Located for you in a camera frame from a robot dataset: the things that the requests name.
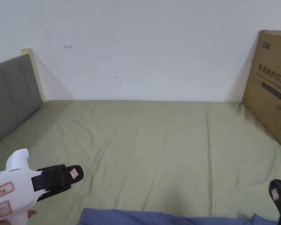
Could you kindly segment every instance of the gray upholstered headboard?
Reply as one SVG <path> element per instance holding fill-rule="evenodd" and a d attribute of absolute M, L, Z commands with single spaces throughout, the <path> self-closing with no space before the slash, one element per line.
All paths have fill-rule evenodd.
<path fill-rule="evenodd" d="M 42 105 L 28 54 L 0 63 L 0 140 Z"/>

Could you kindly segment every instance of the red label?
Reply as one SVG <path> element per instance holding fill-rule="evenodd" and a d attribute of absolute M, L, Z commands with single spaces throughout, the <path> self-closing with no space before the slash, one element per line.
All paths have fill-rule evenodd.
<path fill-rule="evenodd" d="M 7 184 L 4 184 L 0 186 L 0 197 L 7 195 L 8 193 L 14 191 L 13 183 L 9 182 Z"/>
<path fill-rule="evenodd" d="M 5 217 L 11 214 L 11 205 L 9 201 L 0 203 L 0 217 Z"/>

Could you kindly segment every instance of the wrinkled sheet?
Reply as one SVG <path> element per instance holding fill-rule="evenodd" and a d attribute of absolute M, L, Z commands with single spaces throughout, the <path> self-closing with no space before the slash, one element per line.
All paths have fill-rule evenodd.
<path fill-rule="evenodd" d="M 277 225 L 254 214 L 250 219 L 222 217 L 179 217 L 161 212 L 131 212 L 84 209 L 78 225 Z"/>
<path fill-rule="evenodd" d="M 281 147 L 238 103 L 49 101 L 0 142 L 0 171 L 21 148 L 33 170 L 85 172 L 35 205 L 33 225 L 77 224 L 83 208 L 279 216 L 268 185 L 281 179 Z"/>

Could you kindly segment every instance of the wall mark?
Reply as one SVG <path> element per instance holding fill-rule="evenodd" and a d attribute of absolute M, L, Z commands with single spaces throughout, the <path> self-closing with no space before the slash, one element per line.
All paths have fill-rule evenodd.
<path fill-rule="evenodd" d="M 72 48 L 72 45 L 65 46 L 65 49 Z"/>
<path fill-rule="evenodd" d="M 118 78 L 117 76 L 116 76 L 115 78 L 118 79 L 118 80 L 121 82 L 121 79 L 120 79 L 120 78 Z"/>

